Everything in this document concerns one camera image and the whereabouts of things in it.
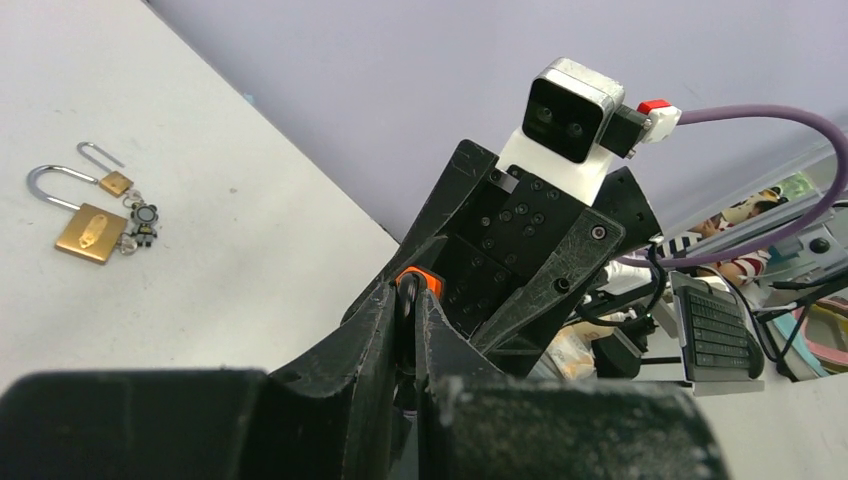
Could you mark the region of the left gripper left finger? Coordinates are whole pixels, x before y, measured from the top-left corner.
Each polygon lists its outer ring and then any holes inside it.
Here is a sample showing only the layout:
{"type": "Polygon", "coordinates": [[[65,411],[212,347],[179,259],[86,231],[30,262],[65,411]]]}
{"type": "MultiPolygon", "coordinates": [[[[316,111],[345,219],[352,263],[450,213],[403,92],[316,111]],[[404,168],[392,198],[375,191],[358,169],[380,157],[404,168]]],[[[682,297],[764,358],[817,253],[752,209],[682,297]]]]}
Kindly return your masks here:
{"type": "Polygon", "coordinates": [[[393,286],[328,337],[261,370],[53,371],[1,398],[5,479],[381,478],[393,286]]]}

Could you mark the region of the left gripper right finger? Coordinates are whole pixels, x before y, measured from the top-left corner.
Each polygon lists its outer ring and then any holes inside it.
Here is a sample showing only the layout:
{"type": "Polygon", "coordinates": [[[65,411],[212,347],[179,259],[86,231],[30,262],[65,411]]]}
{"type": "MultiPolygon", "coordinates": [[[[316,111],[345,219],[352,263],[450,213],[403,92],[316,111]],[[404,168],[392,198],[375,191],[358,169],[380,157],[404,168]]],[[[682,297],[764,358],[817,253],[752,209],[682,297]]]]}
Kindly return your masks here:
{"type": "Polygon", "coordinates": [[[417,303],[418,468],[423,479],[725,479],[721,449],[674,385],[504,374],[417,303]]]}

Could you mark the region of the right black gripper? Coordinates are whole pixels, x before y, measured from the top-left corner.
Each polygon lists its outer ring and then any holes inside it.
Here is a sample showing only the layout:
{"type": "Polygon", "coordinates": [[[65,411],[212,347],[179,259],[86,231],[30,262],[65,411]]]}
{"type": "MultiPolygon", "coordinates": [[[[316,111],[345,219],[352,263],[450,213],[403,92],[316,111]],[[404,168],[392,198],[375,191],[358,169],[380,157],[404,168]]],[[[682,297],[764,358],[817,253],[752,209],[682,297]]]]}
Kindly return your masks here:
{"type": "Polygon", "coordinates": [[[516,340],[529,355],[548,347],[626,228],[518,166],[489,177],[497,160],[459,142],[397,251],[342,322],[405,268],[433,266],[445,280],[448,319],[481,353],[506,355],[516,340]]]}

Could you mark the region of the orange black padlock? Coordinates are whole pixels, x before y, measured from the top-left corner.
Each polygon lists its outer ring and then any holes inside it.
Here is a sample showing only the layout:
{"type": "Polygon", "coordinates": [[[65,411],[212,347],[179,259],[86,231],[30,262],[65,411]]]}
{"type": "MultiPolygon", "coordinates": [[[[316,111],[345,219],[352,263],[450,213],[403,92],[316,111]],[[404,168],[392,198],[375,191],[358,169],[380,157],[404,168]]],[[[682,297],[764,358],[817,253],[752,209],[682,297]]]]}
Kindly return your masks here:
{"type": "Polygon", "coordinates": [[[418,320],[417,303],[427,290],[440,300],[444,289],[444,280],[433,272],[416,266],[404,269],[395,283],[394,355],[396,360],[396,391],[394,406],[409,420],[417,415],[416,389],[416,324],[418,320]]]}

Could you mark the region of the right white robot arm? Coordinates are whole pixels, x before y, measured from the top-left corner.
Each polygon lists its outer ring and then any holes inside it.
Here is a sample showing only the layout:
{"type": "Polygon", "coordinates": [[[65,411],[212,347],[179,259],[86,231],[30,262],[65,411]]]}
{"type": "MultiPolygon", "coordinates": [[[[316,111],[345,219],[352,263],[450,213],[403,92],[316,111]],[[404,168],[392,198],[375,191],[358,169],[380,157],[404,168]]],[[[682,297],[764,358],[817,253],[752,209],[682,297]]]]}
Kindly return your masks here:
{"type": "Polygon", "coordinates": [[[463,140],[375,283],[410,266],[439,276],[453,328],[500,370],[524,377],[608,262],[659,232],[627,168],[608,174],[586,205],[463,140]]]}

